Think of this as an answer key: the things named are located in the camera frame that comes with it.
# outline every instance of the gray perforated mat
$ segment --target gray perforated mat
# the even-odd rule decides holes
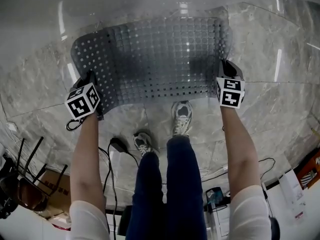
[[[81,77],[95,72],[105,114],[123,104],[215,97],[231,42],[219,18],[155,18],[81,36],[71,57]]]

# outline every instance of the dark blue jeans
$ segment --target dark blue jeans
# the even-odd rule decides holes
[[[207,239],[201,177],[189,138],[170,139],[167,159],[166,208],[157,155],[150,152],[141,159],[127,240]]]

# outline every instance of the white sleeve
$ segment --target white sleeve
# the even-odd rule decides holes
[[[269,209],[261,186],[241,190],[230,204],[230,240],[270,240]]]
[[[110,240],[106,215],[91,203],[74,201],[70,218],[70,240]]]

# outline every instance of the forearm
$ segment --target forearm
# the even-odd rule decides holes
[[[251,185],[259,185],[259,163],[255,145],[234,108],[221,106],[228,155],[231,197]]]
[[[105,210],[99,171],[98,119],[89,115],[81,126],[71,162],[71,200],[91,203]]]

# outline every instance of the white sneaker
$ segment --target white sneaker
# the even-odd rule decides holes
[[[176,102],[172,106],[171,110],[173,116],[173,131],[172,136],[185,135],[189,136],[188,132],[192,119],[192,106],[189,101]]]
[[[144,156],[148,152],[156,152],[151,145],[151,137],[145,132],[138,132],[133,135],[133,143],[141,155]]]

